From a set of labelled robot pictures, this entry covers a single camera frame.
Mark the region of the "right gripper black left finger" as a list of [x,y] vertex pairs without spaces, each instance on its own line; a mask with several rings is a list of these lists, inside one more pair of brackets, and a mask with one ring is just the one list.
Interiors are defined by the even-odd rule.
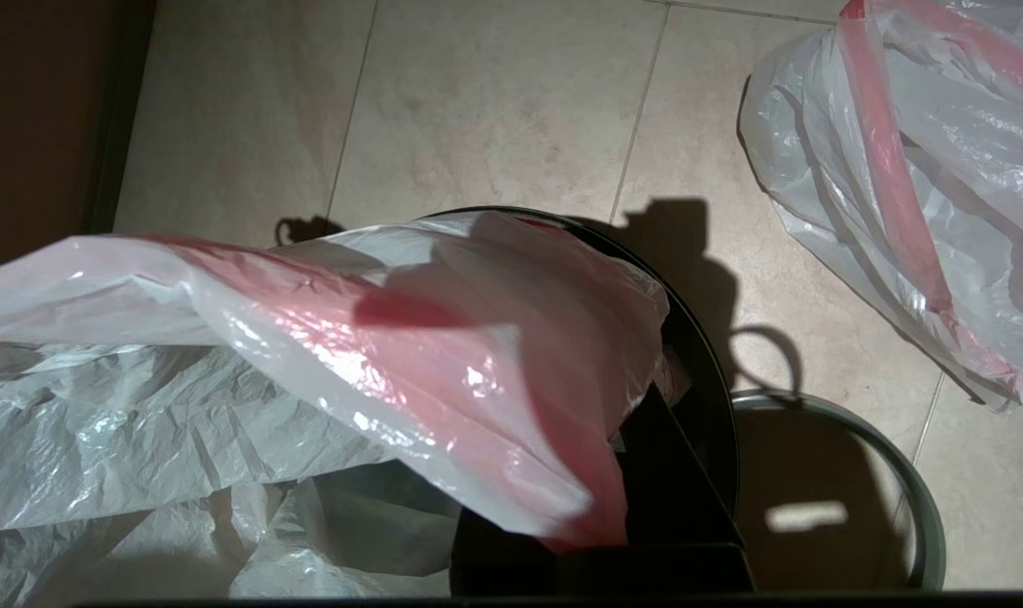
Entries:
[[626,546],[557,554],[462,508],[452,546],[454,592],[601,592],[618,577]]

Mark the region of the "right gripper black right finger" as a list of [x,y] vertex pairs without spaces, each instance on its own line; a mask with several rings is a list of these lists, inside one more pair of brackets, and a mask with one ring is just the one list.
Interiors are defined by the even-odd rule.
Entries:
[[658,390],[623,424],[634,592],[754,592],[732,517]]

